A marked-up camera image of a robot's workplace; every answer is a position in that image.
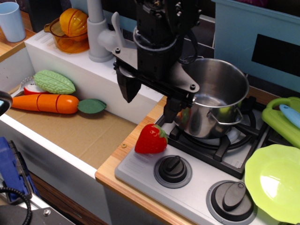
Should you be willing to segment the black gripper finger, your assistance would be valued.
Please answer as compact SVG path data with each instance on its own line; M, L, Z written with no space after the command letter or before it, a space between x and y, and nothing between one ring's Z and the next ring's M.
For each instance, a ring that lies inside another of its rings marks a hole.
M124 67L119 66L116 69L117 81L123 98L130 103L137 95L141 88L141 82L136 76L127 71Z
M192 107L192 102L179 96L167 97L166 104L164 106L164 118L165 123L172 123L177 114L186 108Z

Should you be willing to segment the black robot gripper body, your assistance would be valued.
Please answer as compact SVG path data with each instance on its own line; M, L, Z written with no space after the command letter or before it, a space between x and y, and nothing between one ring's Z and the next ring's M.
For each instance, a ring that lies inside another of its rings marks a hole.
M159 93L185 98L194 102L194 95L199 85L183 66L195 61L196 56L180 59L184 35L172 33L149 33L135 30L133 39L136 48L117 47L115 70L122 66L141 82Z

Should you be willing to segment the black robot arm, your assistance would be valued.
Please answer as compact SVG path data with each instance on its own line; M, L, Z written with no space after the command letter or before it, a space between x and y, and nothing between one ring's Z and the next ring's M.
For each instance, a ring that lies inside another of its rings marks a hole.
M185 36L197 45L192 28L199 24L197 0L138 0L137 25L133 32L135 48L117 47L114 68L120 91L131 102L142 85L165 95L167 123L187 107L192 107L199 85L184 70L195 61L181 58Z

